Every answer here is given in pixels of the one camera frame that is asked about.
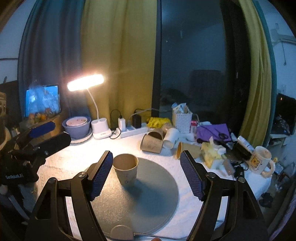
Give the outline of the brown paper cup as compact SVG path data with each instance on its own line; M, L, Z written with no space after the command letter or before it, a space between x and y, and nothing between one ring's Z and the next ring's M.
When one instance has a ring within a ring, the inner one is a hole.
M155 128L154 130L149 131L148 135L157 138L158 140L164 139L164 132L161 128Z
M121 185L133 184L137 178L139 160L132 154L120 154L113 158L113 168Z
M148 134L145 134L143 136L143 139L140 143L140 149L145 152L159 154L162 150L162 147L163 147L162 140L152 137Z
M194 159L198 158L201 155L200 146L180 142L175 153L175 159L180 159L181 153L183 151L189 151L189 153Z

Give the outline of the brown paper cup front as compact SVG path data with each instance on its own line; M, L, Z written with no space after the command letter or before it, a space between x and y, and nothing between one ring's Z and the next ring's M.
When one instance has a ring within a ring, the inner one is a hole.
M183 151L189 151L189 153L194 159L198 158L201 155L200 146L180 142L175 153L175 159L180 159L181 153Z

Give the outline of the brown paper cup lying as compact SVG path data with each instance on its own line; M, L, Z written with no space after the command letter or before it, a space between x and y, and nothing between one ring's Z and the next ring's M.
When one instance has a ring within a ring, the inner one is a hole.
M148 135L157 138L158 140L164 139L164 132L161 128L155 128L154 130L149 131Z

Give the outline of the white paper cup green print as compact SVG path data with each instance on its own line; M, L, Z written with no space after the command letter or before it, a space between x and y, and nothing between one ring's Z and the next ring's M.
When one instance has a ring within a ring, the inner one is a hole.
M171 150L174 147L174 145L178 142L179 137L179 130L177 130L176 128L168 129L163 140L163 147Z

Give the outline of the pink flower paper cup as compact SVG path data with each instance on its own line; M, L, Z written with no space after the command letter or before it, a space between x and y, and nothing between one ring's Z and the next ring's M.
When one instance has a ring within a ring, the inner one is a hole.
M167 131L168 131L170 128L173 128L173 127L174 127L174 126L173 126L170 122L165 123L165 124L163 124L163 126L162 126L162 131L163 131L164 134L166 134Z

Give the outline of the tablet screen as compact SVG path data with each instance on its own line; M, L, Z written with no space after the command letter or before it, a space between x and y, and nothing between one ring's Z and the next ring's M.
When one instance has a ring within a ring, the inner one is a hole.
M31 84L25 94L24 117L45 111L53 114L61 111L59 86Z

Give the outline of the blue grey bowl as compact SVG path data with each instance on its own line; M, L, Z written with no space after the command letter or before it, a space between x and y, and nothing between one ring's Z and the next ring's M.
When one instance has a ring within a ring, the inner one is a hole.
M62 126L71 138L82 138L88 134L90 122L89 116L75 116L64 120Z

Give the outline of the white desk lamp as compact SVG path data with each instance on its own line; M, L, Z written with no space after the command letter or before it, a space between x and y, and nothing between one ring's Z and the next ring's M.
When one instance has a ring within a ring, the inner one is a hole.
M112 134L112 131L108 126L107 119L99 118L98 106L89 90L92 87L101 85L103 82L104 76L102 74L93 74L74 79L67 83L67 89L70 92L86 90L89 93L96 109L97 118L91 121L92 135L96 140L108 138Z

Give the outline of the white cartoon mug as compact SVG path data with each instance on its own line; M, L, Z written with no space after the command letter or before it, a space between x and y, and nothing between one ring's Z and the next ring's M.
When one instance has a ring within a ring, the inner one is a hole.
M247 163L253 173L262 175L264 178L271 177L275 171L275 162L272 159L272 154L263 146L257 146L254 149Z

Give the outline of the white charger plug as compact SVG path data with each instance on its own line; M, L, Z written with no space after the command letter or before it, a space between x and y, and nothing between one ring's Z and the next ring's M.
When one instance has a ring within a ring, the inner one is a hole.
M125 132L126 130L126 120L124 118L118 119L118 128L121 130L121 132Z

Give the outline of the blue curtain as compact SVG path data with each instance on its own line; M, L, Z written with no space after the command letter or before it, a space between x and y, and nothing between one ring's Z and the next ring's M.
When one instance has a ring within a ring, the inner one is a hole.
M62 110L90 116L85 92L70 92L67 83L83 75L80 28L84 1L36 1L23 31L18 54L21 111L29 85L58 85Z

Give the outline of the yellow crumpled wrapper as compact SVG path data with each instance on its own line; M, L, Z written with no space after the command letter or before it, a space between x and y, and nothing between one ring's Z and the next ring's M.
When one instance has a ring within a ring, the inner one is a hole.
M224 162L222 156L226 154L226 148L215 144L213 137L210 137L209 142L202 143L201 154L205 165L209 169L219 169Z

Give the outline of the white power strip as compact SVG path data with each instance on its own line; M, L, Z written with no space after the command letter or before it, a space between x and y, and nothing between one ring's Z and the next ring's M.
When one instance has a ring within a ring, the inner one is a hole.
M126 126L124 131L120 131L119 128L116 129L119 133L119 138L126 138L130 136L139 135L141 133L146 133L149 131L149 127L146 123L142 123L140 128L135 128L134 126Z

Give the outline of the small dark scissors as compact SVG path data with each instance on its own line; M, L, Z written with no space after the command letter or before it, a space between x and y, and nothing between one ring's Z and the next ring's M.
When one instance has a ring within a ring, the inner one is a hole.
M221 139L221 140L226 140L228 139L229 137L225 134L225 133L218 133L218 137Z

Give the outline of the black power adapter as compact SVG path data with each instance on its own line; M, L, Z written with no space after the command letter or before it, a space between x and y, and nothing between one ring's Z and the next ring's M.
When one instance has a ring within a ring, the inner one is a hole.
M141 128L142 127L142 117L139 114L134 114L132 116L132 126L134 128Z

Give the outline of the grey round mat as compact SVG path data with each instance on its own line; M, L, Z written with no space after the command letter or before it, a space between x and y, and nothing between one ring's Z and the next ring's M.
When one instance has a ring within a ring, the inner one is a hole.
M153 234L172 218L179 202L178 186L161 165L140 158L137 178L131 185L120 184L111 169L98 197L91 202L103 233L110 237L118 225L134 233Z

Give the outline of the purple cloth pouch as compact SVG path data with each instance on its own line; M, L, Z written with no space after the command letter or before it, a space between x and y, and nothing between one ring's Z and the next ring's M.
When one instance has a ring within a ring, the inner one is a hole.
M218 133L225 133L229 138L226 140L221 140L218 137ZM201 140L202 142L208 142L210 137L213 138L215 141L221 142L230 142L232 141L229 133L229 129L225 123L218 124L218 125L201 125L198 126L196 129L196 137L197 139Z

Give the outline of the yellow plastic bag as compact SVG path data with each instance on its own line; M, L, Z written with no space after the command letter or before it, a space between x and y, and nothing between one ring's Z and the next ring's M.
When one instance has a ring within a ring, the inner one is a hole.
M169 118L150 117L147 119L147 126L149 128L161 128L166 123L171 124Z

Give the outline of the red white small box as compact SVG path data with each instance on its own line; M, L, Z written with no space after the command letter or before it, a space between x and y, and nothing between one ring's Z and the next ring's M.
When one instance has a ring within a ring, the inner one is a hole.
M197 126L198 126L198 121L197 120L192 120L191 121L191 126L190 126L190 133L196 134Z

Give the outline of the yellow curtain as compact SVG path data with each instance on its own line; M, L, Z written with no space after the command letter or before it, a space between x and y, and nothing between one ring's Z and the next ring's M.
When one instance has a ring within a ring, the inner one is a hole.
M152 104L157 33L156 1L86 1L81 23L81 58L85 74L101 74L91 88L97 107L93 118L111 128L119 115Z

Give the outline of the white plastic lattice basket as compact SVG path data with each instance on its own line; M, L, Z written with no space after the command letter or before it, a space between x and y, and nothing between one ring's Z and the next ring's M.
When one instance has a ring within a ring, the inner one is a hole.
M193 114L188 109L188 107L185 107L183 110L181 110L181 108L174 109L172 113L172 121L173 121L174 127L180 133L189 133L192 115Z

